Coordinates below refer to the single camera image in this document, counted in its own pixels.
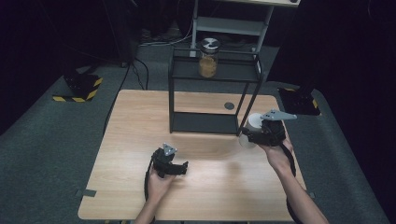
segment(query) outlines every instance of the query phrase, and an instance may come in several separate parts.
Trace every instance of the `yellow and black hazard tape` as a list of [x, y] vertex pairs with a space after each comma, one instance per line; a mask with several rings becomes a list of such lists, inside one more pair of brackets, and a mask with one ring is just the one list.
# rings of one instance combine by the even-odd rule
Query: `yellow and black hazard tape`
[[[296, 91], [295, 89], [288, 89], [288, 88], [285, 88], [285, 91]], [[312, 99], [312, 106], [315, 108], [315, 109], [318, 109], [318, 102], [315, 100], [315, 99]]]
[[102, 83], [103, 78], [98, 78], [94, 83], [92, 88], [89, 90], [88, 94], [85, 96], [64, 96], [64, 95], [52, 95], [52, 100], [57, 102], [77, 102], [85, 103], [93, 99], [93, 97], [98, 92], [99, 86]]

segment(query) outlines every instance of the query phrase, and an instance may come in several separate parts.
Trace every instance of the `black stand base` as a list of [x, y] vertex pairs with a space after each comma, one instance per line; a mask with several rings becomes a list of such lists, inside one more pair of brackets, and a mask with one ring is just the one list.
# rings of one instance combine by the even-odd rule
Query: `black stand base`
[[278, 89], [285, 112], [301, 115], [320, 115], [315, 99], [310, 93], [303, 94], [298, 90]]

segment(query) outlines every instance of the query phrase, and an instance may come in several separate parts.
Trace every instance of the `circular hole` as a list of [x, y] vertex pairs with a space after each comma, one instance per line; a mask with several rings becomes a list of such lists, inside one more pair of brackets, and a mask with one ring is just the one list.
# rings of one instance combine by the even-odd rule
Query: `circular hole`
[[232, 110], [235, 108], [235, 105], [233, 105], [233, 103], [231, 103], [231, 102], [227, 102], [224, 104], [224, 107], [228, 110]]

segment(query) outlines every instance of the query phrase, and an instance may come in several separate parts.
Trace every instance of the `glass jar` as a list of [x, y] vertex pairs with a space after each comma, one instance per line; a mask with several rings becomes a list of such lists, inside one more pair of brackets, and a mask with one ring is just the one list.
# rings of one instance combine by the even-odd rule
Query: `glass jar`
[[213, 77], [218, 67], [220, 42], [215, 38], [205, 38], [200, 45], [199, 74], [202, 77]]

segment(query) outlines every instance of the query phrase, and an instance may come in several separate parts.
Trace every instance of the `gray carpet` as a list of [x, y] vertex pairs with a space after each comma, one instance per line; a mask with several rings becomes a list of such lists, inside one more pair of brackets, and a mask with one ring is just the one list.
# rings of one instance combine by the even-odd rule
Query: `gray carpet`
[[[262, 49], [266, 72], [276, 51]], [[149, 69], [149, 90], [167, 91], [170, 55], [169, 46], [139, 48], [137, 58]], [[144, 66], [138, 62], [135, 65], [145, 84]], [[52, 94], [69, 92], [60, 78], [0, 136], [1, 224], [104, 223], [78, 218], [81, 198], [76, 192], [88, 183], [106, 116], [125, 72], [126, 68], [116, 65], [100, 66], [95, 74], [104, 81], [93, 100], [82, 104], [51, 100]], [[197, 83], [180, 83], [178, 90], [240, 92], [241, 88], [237, 84]], [[265, 83], [260, 94], [274, 95], [282, 108], [276, 87], [292, 86]], [[122, 88], [140, 89], [132, 70]], [[299, 116], [297, 120], [286, 121], [308, 192], [315, 194], [315, 202], [331, 223], [389, 223], [324, 96], [317, 91], [314, 96], [321, 116]]]

